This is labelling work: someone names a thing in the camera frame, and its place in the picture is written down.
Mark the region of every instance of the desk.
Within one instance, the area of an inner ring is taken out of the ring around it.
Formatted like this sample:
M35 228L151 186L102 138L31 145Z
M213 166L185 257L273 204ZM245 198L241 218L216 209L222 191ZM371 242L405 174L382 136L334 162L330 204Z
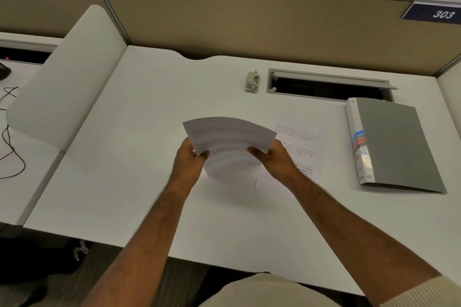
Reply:
M416 107L447 195L362 187L345 103L267 94L268 68L388 79L395 101ZM261 74L258 94L246 75ZM129 46L25 227L124 246L170 174L182 122L230 116L273 128L281 117L329 130L320 184L337 200L461 283L461 141L432 77ZM202 173L170 256L244 271L269 271L361 294L299 205L254 188L257 169L218 181Z
M2 89L5 87L24 87L40 69L40 65L9 61L2 63L11 68L12 72L8 78L0 82L0 96L3 96ZM19 93L20 89L14 91L14 94ZM13 100L14 97L6 96L0 102L0 108L8 108ZM0 111L0 126L0 131L6 127L4 111ZM0 180L0 222L24 224L62 156L55 147L13 129L10 129L10 132L12 145L25 160L26 169L18 176ZM10 148L0 140L0 156L9 152ZM0 161L0 177L15 174L22 166L16 156L9 155Z

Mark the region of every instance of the sleeve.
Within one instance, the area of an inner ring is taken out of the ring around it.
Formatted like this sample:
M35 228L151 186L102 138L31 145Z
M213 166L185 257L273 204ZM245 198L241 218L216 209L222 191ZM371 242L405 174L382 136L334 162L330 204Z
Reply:
M461 306L461 288L451 279L440 276L428 280L381 305L381 307L435 306Z

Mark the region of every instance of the white desk divider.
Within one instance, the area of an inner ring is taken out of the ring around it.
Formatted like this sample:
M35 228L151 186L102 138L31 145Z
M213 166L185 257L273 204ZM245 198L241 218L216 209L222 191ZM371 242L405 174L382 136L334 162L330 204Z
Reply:
M6 113L8 124L67 150L126 48L106 11L90 6L21 89Z

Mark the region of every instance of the person's right arm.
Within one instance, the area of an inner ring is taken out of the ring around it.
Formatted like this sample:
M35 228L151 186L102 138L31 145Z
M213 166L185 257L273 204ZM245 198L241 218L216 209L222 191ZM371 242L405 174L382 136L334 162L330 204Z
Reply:
M304 176L280 141L268 153L249 147L297 198L323 238L374 306L440 273L397 240L346 209Z

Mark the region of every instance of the blue sign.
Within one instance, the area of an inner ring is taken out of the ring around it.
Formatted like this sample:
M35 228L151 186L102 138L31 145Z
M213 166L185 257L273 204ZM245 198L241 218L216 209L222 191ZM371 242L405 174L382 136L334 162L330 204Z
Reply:
M414 2L401 19L461 25L461 5Z

